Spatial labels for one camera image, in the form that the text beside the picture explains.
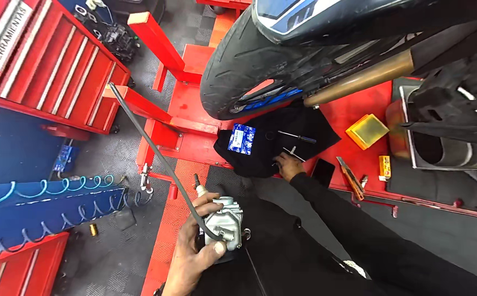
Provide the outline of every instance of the paper label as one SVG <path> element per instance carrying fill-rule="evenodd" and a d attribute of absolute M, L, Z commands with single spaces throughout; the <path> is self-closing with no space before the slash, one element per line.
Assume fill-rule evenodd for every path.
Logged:
<path fill-rule="evenodd" d="M 231 143 L 231 147 L 240 147 L 242 146 L 242 137 L 244 136 L 244 132 L 240 130 L 236 130 L 235 134 L 233 135 L 233 142 Z"/>
<path fill-rule="evenodd" d="M 235 123 L 231 137 L 229 138 L 228 150 L 251 155 L 255 128 Z"/>
<path fill-rule="evenodd" d="M 29 19 L 32 13 L 32 8 L 25 4 L 23 1 L 16 7 L 14 13 L 10 17 L 5 30 L 0 37 L 0 72 L 3 70 L 3 66 L 8 60 L 8 56 L 15 47 L 16 42 L 21 36 L 23 29 L 25 28 L 26 21 Z"/>

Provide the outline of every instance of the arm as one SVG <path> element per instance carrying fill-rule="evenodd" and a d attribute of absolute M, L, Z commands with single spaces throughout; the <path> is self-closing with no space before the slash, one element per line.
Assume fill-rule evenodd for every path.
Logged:
<path fill-rule="evenodd" d="M 424 295 L 475 295 L 477 276 L 401 238 L 367 213 L 307 177 L 301 163 L 278 156 L 281 175 L 310 202 L 335 238 L 376 283 Z"/>

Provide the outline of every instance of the carburetor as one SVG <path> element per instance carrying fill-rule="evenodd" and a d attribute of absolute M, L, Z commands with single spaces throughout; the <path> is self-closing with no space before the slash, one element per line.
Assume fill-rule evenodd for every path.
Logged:
<path fill-rule="evenodd" d="M 216 235 L 222 235 L 229 251 L 242 246 L 242 209 L 232 197 L 214 198 L 214 203 L 224 205 L 222 210 L 211 213 L 204 219 L 206 226 Z M 211 243 L 211 238 L 204 234 L 205 244 Z"/>

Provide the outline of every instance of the hand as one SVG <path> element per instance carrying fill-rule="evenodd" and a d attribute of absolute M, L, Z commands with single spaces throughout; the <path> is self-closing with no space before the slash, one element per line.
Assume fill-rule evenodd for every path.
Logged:
<path fill-rule="evenodd" d="M 303 164 L 297 158 L 289 156 L 282 152 L 279 156 L 273 158 L 279 166 L 279 173 L 286 181 L 291 181 L 296 174 L 305 172 Z"/>
<path fill-rule="evenodd" d="M 218 193 L 206 193 L 195 199 L 193 205 L 199 216 L 205 216 L 221 210 L 223 205 L 213 203 L 213 198 L 219 198 Z M 163 296 L 189 295 L 196 287 L 202 272 L 213 265 L 226 252 L 225 242 L 212 242 L 197 252 L 195 237 L 198 233 L 198 224 L 193 215 L 178 232 L 173 260 L 169 267 L 169 274 L 165 282 Z"/>

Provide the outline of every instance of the front tire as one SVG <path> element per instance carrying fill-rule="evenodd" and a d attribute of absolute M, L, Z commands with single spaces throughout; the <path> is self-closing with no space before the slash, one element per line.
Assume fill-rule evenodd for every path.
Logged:
<path fill-rule="evenodd" d="M 298 68 L 299 62 L 317 51 L 317 47 L 282 47 L 269 41 L 253 23 L 250 5 L 208 61 L 200 83 L 202 106 L 211 117 L 229 120 L 285 103 L 291 98 L 250 111 L 230 111 L 255 86 L 290 74 Z"/>

